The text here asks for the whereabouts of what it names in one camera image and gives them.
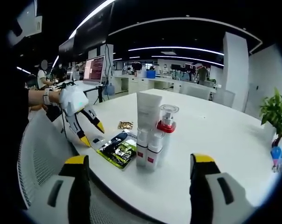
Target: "white table surface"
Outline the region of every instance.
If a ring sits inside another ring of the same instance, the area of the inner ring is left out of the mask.
[[[64,82],[61,82],[61,83],[57,84],[56,86],[60,86],[60,85],[62,85],[62,83],[69,83],[69,82],[70,81],[64,81]],[[74,83],[76,85],[78,85],[83,90],[83,92],[90,91],[90,90],[92,90],[92,89],[94,89],[94,88],[96,88],[98,86],[101,86],[101,84],[85,84],[85,83],[83,83],[82,80],[77,80]]]
[[[89,155],[92,171],[107,187],[139,211],[169,224],[188,224],[191,218],[190,154],[202,153],[213,157],[221,172],[228,172],[246,189],[253,206],[261,205],[273,187],[277,174],[270,146],[261,138],[260,121],[237,110],[187,95],[148,90],[146,93],[163,97],[162,104],[180,108],[175,116],[177,129],[163,167],[153,173],[136,166],[133,160],[125,171],[107,162],[88,148],[67,129],[67,137],[80,154]],[[112,138],[120,121],[133,121],[137,130],[137,96],[130,94],[94,106],[105,128],[106,138]],[[78,120],[88,138],[100,134],[87,119]],[[55,125],[62,127],[61,117]]]

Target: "hand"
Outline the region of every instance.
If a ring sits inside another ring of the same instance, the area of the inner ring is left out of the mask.
[[[46,105],[43,104],[42,107],[46,112],[48,112],[48,107]]]

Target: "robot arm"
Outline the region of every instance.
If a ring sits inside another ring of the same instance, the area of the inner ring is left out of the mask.
[[[88,98],[85,96],[84,92],[76,85],[63,86],[60,94],[60,103],[65,112],[65,118],[70,125],[70,129],[85,145],[91,147],[76,115],[81,112],[88,118],[90,123],[102,133],[104,133],[104,128],[100,120],[96,117],[95,111],[89,105]]]

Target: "blue container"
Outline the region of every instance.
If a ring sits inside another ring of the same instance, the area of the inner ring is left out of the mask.
[[[109,96],[115,95],[115,87],[110,83],[110,85],[107,86],[107,93]]]
[[[147,71],[147,78],[155,78],[155,70],[148,70]]]

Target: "small white bottle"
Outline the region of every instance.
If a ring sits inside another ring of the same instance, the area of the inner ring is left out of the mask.
[[[156,170],[157,168],[160,154],[163,149],[164,136],[165,133],[160,130],[152,131],[146,157],[146,168],[149,170]]]
[[[138,128],[138,135],[137,135],[137,165],[138,166],[145,166],[146,164],[148,133],[149,133],[148,129]]]

